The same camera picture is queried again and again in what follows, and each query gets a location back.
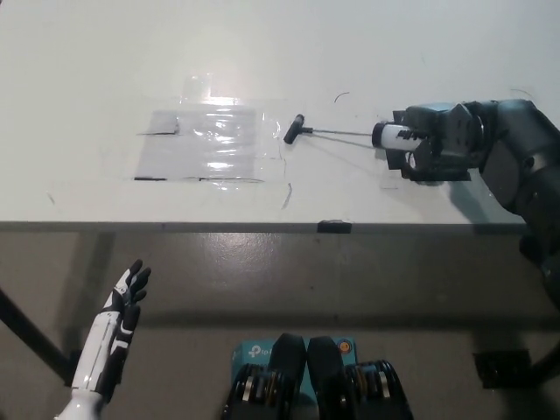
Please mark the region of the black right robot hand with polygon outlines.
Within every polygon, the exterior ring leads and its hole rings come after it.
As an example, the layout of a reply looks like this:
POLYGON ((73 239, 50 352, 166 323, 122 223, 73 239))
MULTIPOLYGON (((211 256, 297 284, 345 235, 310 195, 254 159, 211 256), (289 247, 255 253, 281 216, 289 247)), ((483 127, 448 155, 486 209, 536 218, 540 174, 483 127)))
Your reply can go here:
POLYGON ((412 150, 386 151, 388 168, 418 183, 468 181, 484 139, 484 124, 472 102, 410 106, 393 113, 412 150))

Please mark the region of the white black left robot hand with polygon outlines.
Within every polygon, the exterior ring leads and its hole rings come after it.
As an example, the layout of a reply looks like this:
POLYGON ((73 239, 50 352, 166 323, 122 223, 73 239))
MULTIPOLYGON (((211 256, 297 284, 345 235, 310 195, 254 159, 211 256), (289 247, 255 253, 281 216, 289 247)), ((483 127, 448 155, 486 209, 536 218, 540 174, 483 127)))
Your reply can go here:
POLYGON ((111 401, 122 380, 150 274, 151 269, 138 259, 119 278, 91 325, 74 372, 73 389, 93 392, 104 403, 111 401))

